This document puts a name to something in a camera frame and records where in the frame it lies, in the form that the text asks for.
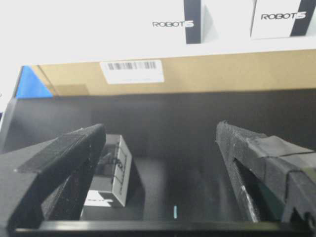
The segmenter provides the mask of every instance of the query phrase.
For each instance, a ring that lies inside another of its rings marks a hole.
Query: barcode label
[[[108,63],[106,67],[108,70],[156,69],[156,62]]]
[[[164,82],[160,60],[101,62],[108,84]]]

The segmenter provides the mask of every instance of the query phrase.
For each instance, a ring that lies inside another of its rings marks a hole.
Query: white label
[[[101,62],[108,84],[164,82],[160,60]]]
[[[112,193],[118,201],[125,206],[127,189],[129,183],[129,174],[132,164],[132,154],[130,153],[123,137],[120,137],[118,159],[122,162],[123,168],[116,166],[113,180]]]
[[[111,202],[112,199],[104,199],[97,190],[89,190],[84,205],[111,207]]]

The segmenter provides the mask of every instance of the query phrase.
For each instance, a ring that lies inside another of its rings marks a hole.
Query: brown cardboard
[[[160,59],[163,83],[109,85],[100,65],[32,66],[57,95],[116,95],[316,87],[316,50]]]

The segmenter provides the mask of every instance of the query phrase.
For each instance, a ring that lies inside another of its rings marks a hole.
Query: robotis logo
[[[153,21],[153,27],[193,27],[194,21]]]
[[[295,12],[295,13],[278,13],[278,14],[262,14],[261,20],[281,20],[281,19],[304,19],[306,12]]]

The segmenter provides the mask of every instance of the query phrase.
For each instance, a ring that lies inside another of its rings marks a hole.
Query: small cyan mark
[[[177,213],[177,206],[173,206],[173,219],[178,218],[178,213]]]

